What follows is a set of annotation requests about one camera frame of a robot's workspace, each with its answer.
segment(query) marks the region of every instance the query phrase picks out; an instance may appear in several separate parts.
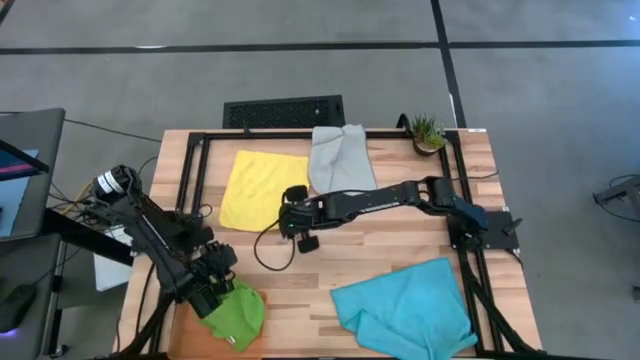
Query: small potted plant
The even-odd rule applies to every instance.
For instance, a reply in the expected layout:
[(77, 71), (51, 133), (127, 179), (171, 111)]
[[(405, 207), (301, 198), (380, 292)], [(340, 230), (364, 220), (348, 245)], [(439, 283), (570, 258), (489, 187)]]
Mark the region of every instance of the small potted plant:
[(413, 149), (422, 156), (431, 156), (447, 144), (442, 124), (435, 116), (417, 115), (411, 123)]

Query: gray cloth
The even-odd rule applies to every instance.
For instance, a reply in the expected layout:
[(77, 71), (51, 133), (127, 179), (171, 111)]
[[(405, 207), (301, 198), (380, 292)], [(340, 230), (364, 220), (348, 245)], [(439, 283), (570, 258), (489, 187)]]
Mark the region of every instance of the gray cloth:
[(319, 194), (377, 188), (362, 125), (313, 128), (309, 181)]

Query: black strip on floor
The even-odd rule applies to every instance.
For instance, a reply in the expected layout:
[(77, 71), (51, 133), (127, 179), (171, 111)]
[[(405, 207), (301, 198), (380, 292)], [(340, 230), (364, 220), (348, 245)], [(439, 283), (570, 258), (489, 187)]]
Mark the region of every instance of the black strip on floor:
[(575, 40), (575, 41), (456, 41), (450, 49), (556, 49), (639, 47), (640, 40)]
[(440, 9), (440, 1), (431, 0), (431, 9), (433, 10), (433, 18), (436, 23), (436, 31), (438, 32), (440, 54), (442, 54), (442, 65), (444, 66), (444, 75), (447, 79), (447, 87), (449, 88), (451, 102), (453, 103), (453, 116), (456, 122), (456, 127), (466, 128), (467, 121), (464, 118), (464, 111), (462, 110), (462, 99), (460, 98), (456, 72), (453, 69), (453, 59), (451, 58), (451, 51), (449, 50), (449, 40), (447, 40), (447, 31), (444, 26), (442, 10)]
[(7, 0), (2, 6), (2, 9), (0, 10), (0, 26), (2, 25), (2, 22), (4, 21), (4, 19), (7, 17), (7, 14), (9, 13), (9, 10), (11, 10), (11, 7), (13, 6), (14, 2), (16, 1)]
[(310, 50), (411, 50), (437, 49), (437, 42), (326, 42), (291, 44), (231, 44), (177, 46), (115, 46), (115, 47), (49, 47), (4, 48), (0, 55), (82, 55), (82, 54), (158, 54), (158, 53), (217, 53), (251, 51), (310, 51)]

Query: towel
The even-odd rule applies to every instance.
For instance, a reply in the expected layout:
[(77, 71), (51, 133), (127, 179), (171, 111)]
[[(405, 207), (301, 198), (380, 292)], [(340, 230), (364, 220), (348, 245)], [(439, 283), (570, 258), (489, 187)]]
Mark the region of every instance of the towel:
[(220, 225), (262, 231), (278, 219), (282, 194), (309, 186), (305, 156), (238, 151), (220, 207)]
[(332, 290), (331, 297), (358, 344), (399, 359), (449, 359), (478, 341), (445, 258)]
[(362, 125), (313, 128), (309, 180), (319, 194), (376, 189)]
[(233, 280), (234, 289), (222, 304), (200, 322), (215, 337), (227, 340), (233, 348), (244, 351), (258, 337), (264, 322), (264, 301), (244, 282)]

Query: plant pot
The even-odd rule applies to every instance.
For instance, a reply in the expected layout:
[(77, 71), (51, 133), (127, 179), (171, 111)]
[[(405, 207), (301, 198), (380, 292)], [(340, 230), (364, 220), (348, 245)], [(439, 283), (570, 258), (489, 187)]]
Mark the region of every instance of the plant pot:
[(415, 150), (415, 152), (420, 156), (425, 156), (425, 157), (431, 156), (433, 154), (437, 154), (438, 151), (440, 150), (440, 148), (432, 149), (427, 147), (421, 147), (420, 145), (418, 145), (418, 142), (416, 141), (415, 138), (411, 139), (411, 142), (413, 143), (413, 150)]

